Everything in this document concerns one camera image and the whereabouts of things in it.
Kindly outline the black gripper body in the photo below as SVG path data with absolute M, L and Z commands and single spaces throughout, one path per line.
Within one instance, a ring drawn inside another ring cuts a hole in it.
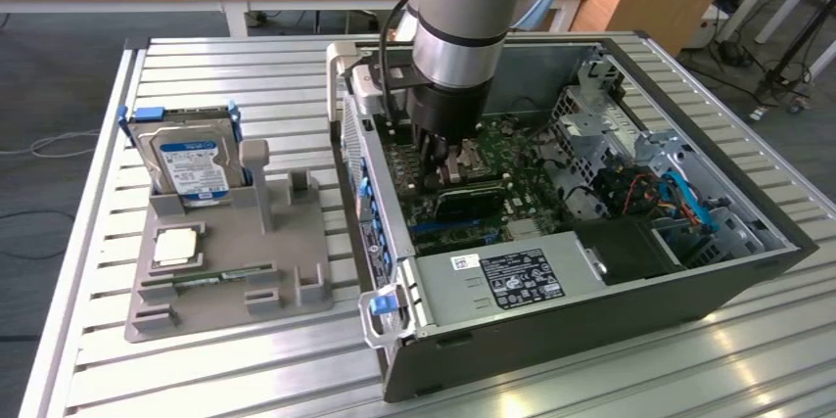
M 430 83 L 409 91 L 407 111 L 413 123 L 442 138 L 467 138 L 477 125 L 490 94 L 490 82 L 469 88 Z

